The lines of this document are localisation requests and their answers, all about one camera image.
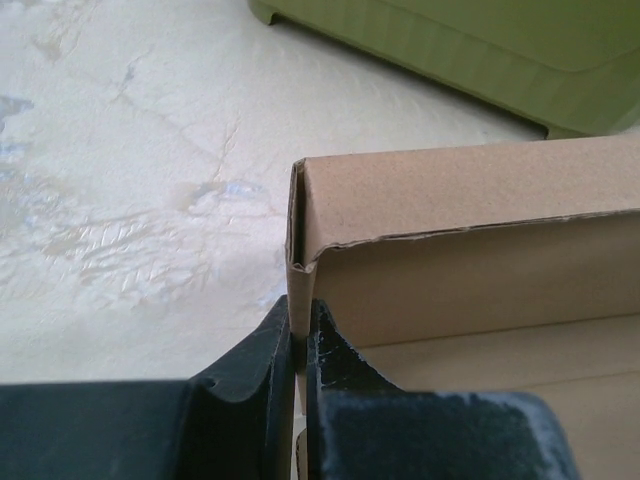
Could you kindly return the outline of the brown cardboard box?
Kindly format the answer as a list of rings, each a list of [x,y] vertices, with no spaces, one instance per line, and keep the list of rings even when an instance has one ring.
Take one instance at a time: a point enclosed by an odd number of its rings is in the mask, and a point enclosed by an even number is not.
[[[635,134],[305,159],[290,329],[306,416],[311,307],[409,392],[520,392],[580,476],[639,475]]]

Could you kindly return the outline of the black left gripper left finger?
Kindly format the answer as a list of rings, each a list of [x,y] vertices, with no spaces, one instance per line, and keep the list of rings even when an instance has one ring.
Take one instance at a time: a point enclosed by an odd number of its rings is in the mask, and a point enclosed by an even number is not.
[[[286,479],[288,305],[188,379],[5,385],[5,479]]]

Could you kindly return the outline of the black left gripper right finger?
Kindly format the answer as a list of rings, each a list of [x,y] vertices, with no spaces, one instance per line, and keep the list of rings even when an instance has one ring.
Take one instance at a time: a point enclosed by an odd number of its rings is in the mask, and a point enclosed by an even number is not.
[[[310,479],[577,479],[566,435],[520,392],[409,392],[311,307],[306,365]]]

